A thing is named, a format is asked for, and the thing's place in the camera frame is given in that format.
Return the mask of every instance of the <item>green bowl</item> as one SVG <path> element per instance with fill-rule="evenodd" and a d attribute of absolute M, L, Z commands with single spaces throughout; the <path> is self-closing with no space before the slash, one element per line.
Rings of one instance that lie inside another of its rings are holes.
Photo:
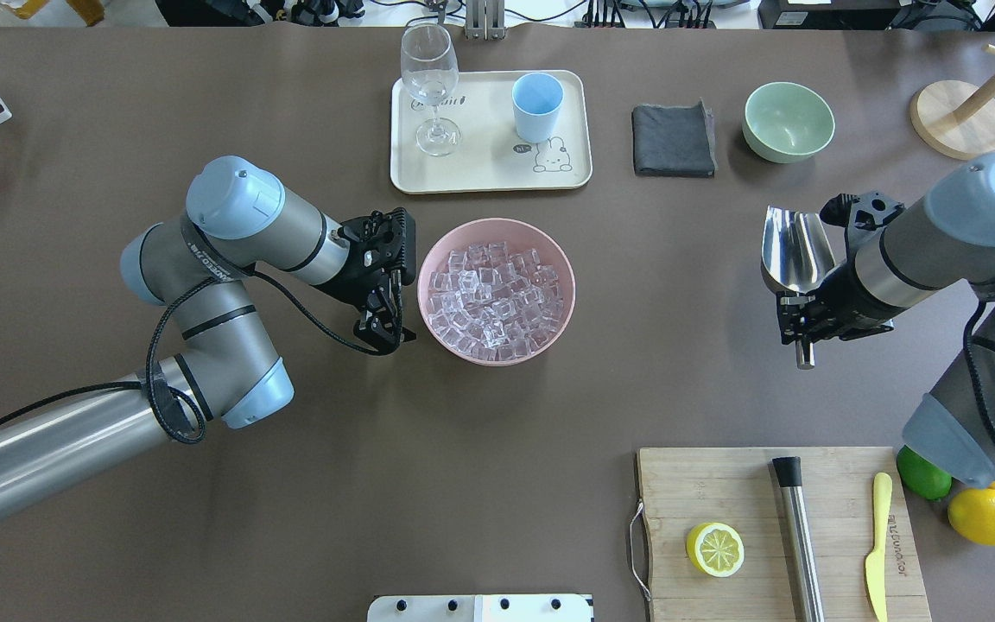
<path fill-rule="evenodd" d="M 836 117 L 812 88 L 770 82 L 755 88 L 743 109 L 743 138 L 777 164 L 800 162 L 832 142 Z"/>

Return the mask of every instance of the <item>gray cloth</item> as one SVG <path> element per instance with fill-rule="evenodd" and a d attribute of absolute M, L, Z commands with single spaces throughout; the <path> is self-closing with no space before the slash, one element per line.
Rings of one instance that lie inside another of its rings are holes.
<path fill-rule="evenodd" d="M 712 177 L 716 142 L 712 111 L 640 104 L 632 110 L 632 161 L 637 175 Z"/>

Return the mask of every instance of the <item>lemon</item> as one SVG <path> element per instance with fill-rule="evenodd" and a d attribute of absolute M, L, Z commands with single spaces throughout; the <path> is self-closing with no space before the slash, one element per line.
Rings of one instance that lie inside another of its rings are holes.
<path fill-rule="evenodd" d="M 686 552 L 698 570 L 720 578 L 743 566 L 743 538 L 723 523 L 702 523 L 690 529 Z"/>
<path fill-rule="evenodd" d="M 908 445 L 897 452 L 897 472 L 909 491 L 928 501 L 943 499 L 951 492 L 951 473 L 928 463 Z"/>
<path fill-rule="evenodd" d="M 995 488 L 967 488 L 947 508 L 951 527 L 967 540 L 995 547 Z"/>

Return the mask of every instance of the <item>yellow knife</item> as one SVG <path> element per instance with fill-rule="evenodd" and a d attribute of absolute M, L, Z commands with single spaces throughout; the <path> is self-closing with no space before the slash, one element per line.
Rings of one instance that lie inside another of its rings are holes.
<path fill-rule="evenodd" d="M 885 527 L 889 524 L 889 503 L 893 479 L 888 473 L 873 476 L 873 550 L 865 556 L 865 591 L 879 622 L 889 622 L 885 613 Z"/>

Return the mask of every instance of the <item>white metal plate with holes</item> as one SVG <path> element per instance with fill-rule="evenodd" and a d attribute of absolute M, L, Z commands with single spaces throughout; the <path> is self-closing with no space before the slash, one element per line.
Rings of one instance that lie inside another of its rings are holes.
<path fill-rule="evenodd" d="M 526 71 L 462 72 L 440 104 L 440 117 L 462 130 L 451 155 L 417 147 L 417 126 L 429 117 L 399 79 L 390 98 L 390 180 L 407 194 L 491 190 L 561 190 L 586 184 L 593 173 L 581 79 L 566 70 L 541 70 L 563 86 L 563 107 L 546 142 L 529 145 L 513 123 L 513 83 Z"/>
<path fill-rule="evenodd" d="M 367 622 L 593 622 L 593 597 L 588 594 L 378 597 L 367 609 Z"/>

